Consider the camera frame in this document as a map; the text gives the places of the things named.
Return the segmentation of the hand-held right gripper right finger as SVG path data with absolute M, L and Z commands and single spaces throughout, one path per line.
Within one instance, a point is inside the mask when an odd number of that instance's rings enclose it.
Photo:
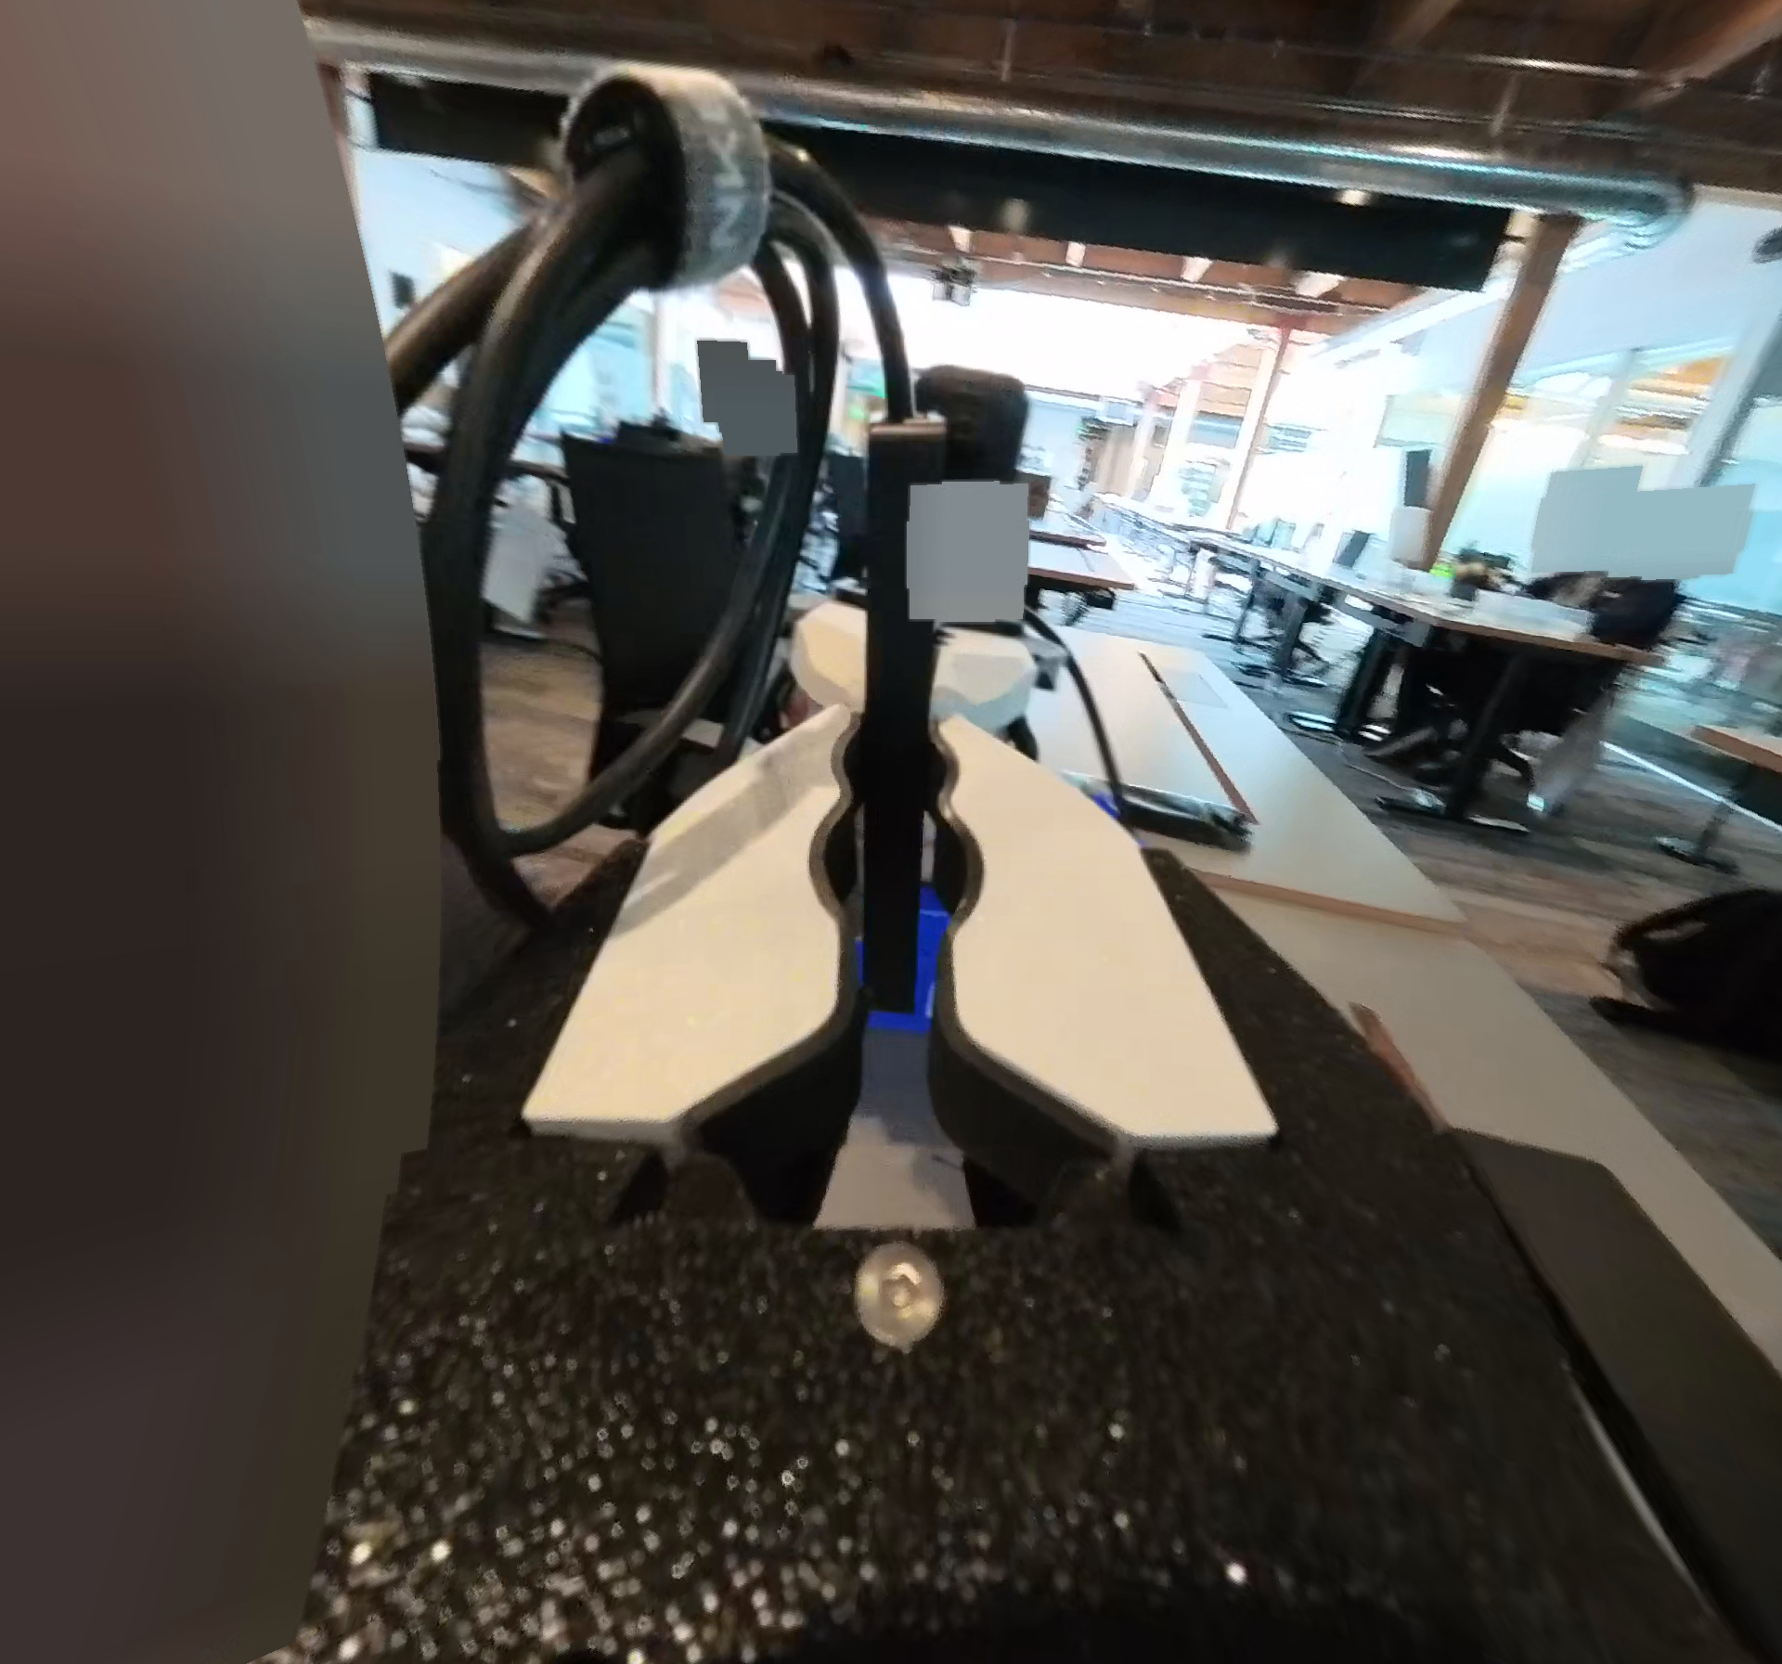
M 967 1168 L 1040 1206 L 1082 1163 L 1273 1143 L 1280 1119 L 1137 839 L 967 719 L 934 742 L 949 927 L 927 1090 Z

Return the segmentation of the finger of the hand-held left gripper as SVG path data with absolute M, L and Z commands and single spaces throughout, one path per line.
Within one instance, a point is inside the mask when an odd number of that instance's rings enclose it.
M 809 713 L 841 706 L 864 716 L 868 624 L 864 607 L 832 597 L 798 614 L 791 629 L 791 677 Z
M 1011 732 L 1028 719 L 1037 654 L 1024 636 L 942 626 L 934 664 L 934 722 L 967 719 L 984 732 Z

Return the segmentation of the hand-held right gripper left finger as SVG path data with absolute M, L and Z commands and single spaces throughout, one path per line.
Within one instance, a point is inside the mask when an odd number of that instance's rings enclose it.
M 855 716 L 828 706 L 665 820 L 523 1100 L 538 1139 L 712 1155 L 814 1218 L 862 1096 Z

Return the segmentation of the grey usb hub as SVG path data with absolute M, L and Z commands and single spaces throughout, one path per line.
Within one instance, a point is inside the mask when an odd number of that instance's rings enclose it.
M 879 1013 L 919 1009 L 935 640 L 909 601 L 909 509 L 922 487 L 944 479 L 944 464 L 939 417 L 884 423 L 871 436 L 864 710 L 851 766 L 862 982 Z

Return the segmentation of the blue plastic bin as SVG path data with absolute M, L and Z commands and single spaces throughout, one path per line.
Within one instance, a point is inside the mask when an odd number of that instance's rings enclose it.
M 1128 839 L 1137 842 L 1137 829 L 1123 820 L 1118 803 L 1110 799 L 1110 790 L 1101 774 L 1080 774 L 1067 772 L 1067 783 L 1082 790 L 1087 800 L 1117 820 Z M 909 1009 L 884 1009 L 871 1006 L 868 1029 L 882 1033 L 914 1033 L 927 1036 L 934 1029 L 935 989 L 939 989 L 939 959 L 952 927 L 952 902 L 944 892 L 947 879 L 942 875 L 942 824 L 927 816 L 924 819 L 924 856 L 922 856 L 922 906 L 915 927 L 915 992 Z

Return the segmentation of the black office chair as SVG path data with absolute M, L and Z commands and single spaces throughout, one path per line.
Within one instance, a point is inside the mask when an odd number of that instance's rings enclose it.
M 764 514 L 744 501 L 758 467 L 728 460 L 679 430 L 622 427 L 616 441 L 566 438 L 570 549 L 591 590 L 601 670 L 591 774 L 613 766 L 679 696 L 716 636 Z M 718 686 L 701 700 L 668 760 L 605 820 L 649 833 L 709 774 L 724 747 L 741 749 L 764 719 L 775 644 L 818 487 L 818 460 L 769 460 L 758 501 L 791 483 L 788 524 L 772 529 L 764 591 Z

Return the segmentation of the silver ceiling pipe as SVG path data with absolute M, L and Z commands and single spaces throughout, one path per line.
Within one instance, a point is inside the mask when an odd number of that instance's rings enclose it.
M 478 35 L 393 30 L 304 11 L 316 58 L 403 80 L 576 95 L 619 71 L 619 55 L 509 45 Z M 904 134 L 927 144 L 1157 165 L 1205 177 L 1371 191 L 1606 224 L 1626 245 L 1669 241 L 1699 207 L 1699 188 L 1662 173 L 1623 173 L 1472 153 L 1451 144 L 1324 134 L 1230 117 L 1164 117 L 1001 91 L 927 90 L 796 71 L 718 68 L 758 117 L 798 128 Z

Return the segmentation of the wooden office desk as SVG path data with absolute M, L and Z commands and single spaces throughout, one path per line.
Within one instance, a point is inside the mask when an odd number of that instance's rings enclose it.
M 1286 726 L 1306 742 L 1359 747 L 1373 729 L 1373 706 L 1393 653 L 1414 653 L 1440 637 L 1456 637 L 1486 644 L 1500 654 L 1502 667 L 1487 686 L 1482 716 L 1459 739 L 1454 780 L 1440 793 L 1411 786 L 1380 799 L 1383 809 L 1416 820 L 1526 836 L 1532 819 L 1554 816 L 1544 799 L 1526 799 L 1517 816 L 1486 812 L 1479 799 L 1487 770 L 1506 763 L 1500 753 L 1509 739 L 1512 710 L 1526 696 L 1537 664 L 1597 664 L 1613 672 L 1650 664 L 1650 653 L 1606 644 L 1589 633 L 1589 624 L 1560 621 L 1554 607 L 1544 614 L 1532 611 L 1522 617 L 1502 597 L 1440 597 L 1437 580 L 1414 569 L 1393 567 L 1386 576 L 1361 576 L 1331 560 L 1308 560 L 1243 540 L 1230 533 L 1195 533 L 1195 543 L 1210 559 L 1247 563 L 1257 586 L 1283 591 L 1283 629 L 1277 654 L 1267 660 L 1267 684 L 1283 686 L 1287 680 L 1293 646 L 1313 603 L 1346 611 L 1371 633 L 1336 713 L 1290 713 L 1286 719 Z

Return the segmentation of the black backpack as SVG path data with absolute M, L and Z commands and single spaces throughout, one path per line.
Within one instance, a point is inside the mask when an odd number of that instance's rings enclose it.
M 1642 996 L 1594 997 L 1606 1020 L 1780 1065 L 1780 892 L 1719 892 L 1632 920 L 1606 967 Z

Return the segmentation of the black flat slab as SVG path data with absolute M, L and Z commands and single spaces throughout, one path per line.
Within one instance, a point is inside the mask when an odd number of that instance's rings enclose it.
M 1780 1525 L 1780 1369 L 1603 1163 L 1456 1130 L 1616 1411 L 1699 1519 Z

